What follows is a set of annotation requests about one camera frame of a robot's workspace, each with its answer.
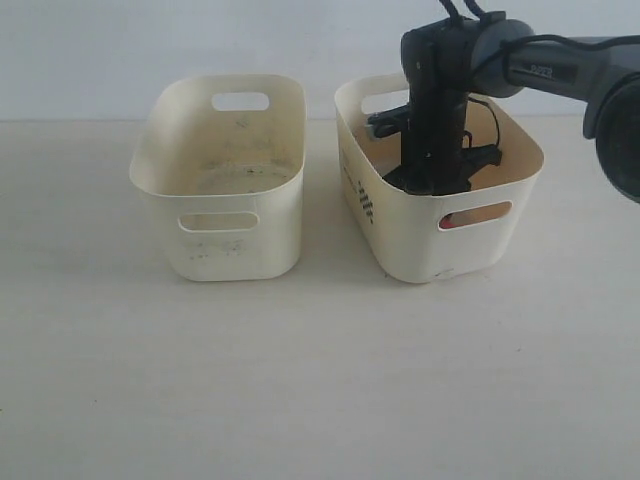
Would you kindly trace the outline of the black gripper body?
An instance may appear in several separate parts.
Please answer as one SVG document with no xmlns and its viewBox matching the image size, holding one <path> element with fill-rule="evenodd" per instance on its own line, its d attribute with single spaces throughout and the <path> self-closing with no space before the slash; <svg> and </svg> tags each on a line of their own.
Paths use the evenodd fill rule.
<svg viewBox="0 0 640 480">
<path fill-rule="evenodd" d="M 463 172 L 470 55 L 476 22 L 445 19 L 404 33 L 400 54 L 409 87 L 400 165 L 384 180 L 412 195 L 451 195 L 470 189 Z"/>
</svg>

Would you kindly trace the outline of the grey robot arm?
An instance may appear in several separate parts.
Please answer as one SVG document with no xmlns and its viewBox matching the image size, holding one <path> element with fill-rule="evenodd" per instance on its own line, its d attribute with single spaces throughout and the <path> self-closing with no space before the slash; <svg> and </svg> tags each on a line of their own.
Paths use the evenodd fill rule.
<svg viewBox="0 0 640 480">
<path fill-rule="evenodd" d="M 524 89 L 584 103 L 582 135 L 605 177 L 639 199 L 639 38 L 536 34 L 502 11 L 452 15 L 411 29 L 400 42 L 405 106 L 385 114 L 379 137 L 401 136 L 401 160 L 385 181 L 411 195 L 467 192 L 499 166 L 498 141 L 474 146 L 465 126 L 473 95 L 509 98 Z"/>
</svg>

